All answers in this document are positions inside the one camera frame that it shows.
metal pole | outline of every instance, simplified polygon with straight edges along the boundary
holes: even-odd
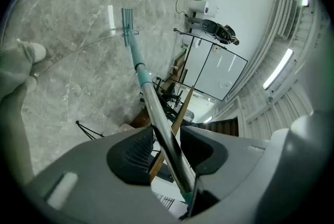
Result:
[[[136,66],[137,72],[143,70],[146,70],[144,64],[138,64]],[[144,83],[141,86],[141,90],[144,95],[151,123],[159,131],[159,134],[156,133],[156,137],[171,174],[177,186],[180,188],[181,193],[190,193],[194,189],[195,176],[176,141],[153,84],[151,82]]]

black metal stand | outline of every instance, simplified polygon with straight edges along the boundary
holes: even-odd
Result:
[[[78,127],[80,127],[80,129],[82,130],[82,132],[84,132],[87,135],[87,137],[89,137],[92,140],[96,139],[96,138],[94,138],[93,135],[91,135],[87,130],[89,130],[90,132],[93,132],[94,134],[99,135],[101,138],[104,137],[102,134],[99,134],[99,133],[97,133],[97,132],[95,132],[95,131],[93,131],[93,130],[91,130],[91,129],[83,126],[83,125],[81,125],[78,120],[75,123],[78,125]]]

wooden plank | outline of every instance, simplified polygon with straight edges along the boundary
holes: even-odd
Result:
[[[187,111],[190,99],[192,98],[193,91],[194,91],[194,86],[192,86],[192,88],[190,89],[190,91],[187,95],[187,98],[183,102],[183,106],[182,106],[182,108],[181,108],[181,110],[178,114],[178,117],[172,125],[172,132],[173,132],[174,136],[176,136],[176,134],[177,134],[177,132],[178,132],[178,130],[179,130],[181,124],[182,124],[182,120],[183,120],[183,117],[184,117],[184,115]],[[158,174],[158,172],[159,172],[159,170],[160,170],[160,168],[163,164],[164,159],[165,159],[164,156],[160,152],[158,158],[156,159],[156,162],[154,163],[152,169],[149,172],[151,182],[155,178],[155,176]]]

marble floor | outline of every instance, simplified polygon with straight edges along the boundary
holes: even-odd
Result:
[[[189,13],[189,1],[178,10]],[[176,0],[19,0],[7,20],[2,50],[17,39],[43,44],[35,64],[37,89],[26,96],[22,116],[34,173],[88,138],[75,125],[104,135],[118,131],[142,108],[129,49],[122,37],[121,8],[134,10],[134,29],[152,77],[166,76],[184,30]]]

